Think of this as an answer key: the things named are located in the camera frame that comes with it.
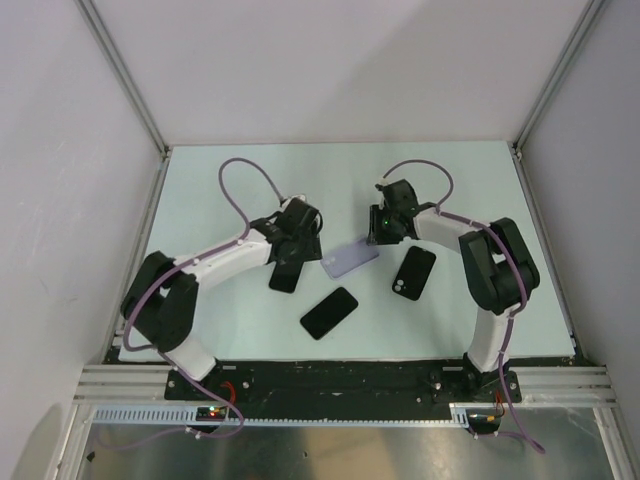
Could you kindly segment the lilac silicone phone case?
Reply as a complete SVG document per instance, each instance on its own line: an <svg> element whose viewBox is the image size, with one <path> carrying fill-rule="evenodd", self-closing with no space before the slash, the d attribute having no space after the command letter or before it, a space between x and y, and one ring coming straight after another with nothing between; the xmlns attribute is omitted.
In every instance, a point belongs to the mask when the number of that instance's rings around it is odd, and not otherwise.
<svg viewBox="0 0 640 480"><path fill-rule="evenodd" d="M338 280L376 260L379 256L379 248L370 245L367 238L361 236L326 252L321 265L330 279Z"/></svg>

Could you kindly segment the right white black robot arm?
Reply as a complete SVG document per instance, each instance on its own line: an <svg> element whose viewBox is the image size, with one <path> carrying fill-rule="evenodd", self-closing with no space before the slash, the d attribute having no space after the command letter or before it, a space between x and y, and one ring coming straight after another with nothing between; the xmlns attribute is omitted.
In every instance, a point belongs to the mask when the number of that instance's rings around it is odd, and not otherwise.
<svg viewBox="0 0 640 480"><path fill-rule="evenodd" d="M540 274L514 220L484 224L421 204L406 180L375 186L382 199L370 207L370 245L405 239L435 243L460 255L470 295L478 310L471 344L463 355L462 388L486 400L506 372L514 317L526 307Z"/></svg>

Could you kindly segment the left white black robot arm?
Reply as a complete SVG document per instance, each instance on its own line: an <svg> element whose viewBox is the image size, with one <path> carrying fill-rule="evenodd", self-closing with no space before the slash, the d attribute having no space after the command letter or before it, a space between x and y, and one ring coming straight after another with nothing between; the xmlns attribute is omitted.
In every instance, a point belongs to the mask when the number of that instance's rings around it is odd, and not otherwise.
<svg viewBox="0 0 640 480"><path fill-rule="evenodd" d="M149 254L125 294L120 314L147 346L187 376L201 399L221 389L217 359L193 332L198 296L247 270L276 264L302 264L322 258L320 211L302 195L281 202L269 217L248 222L238 236L198 254Z"/></svg>

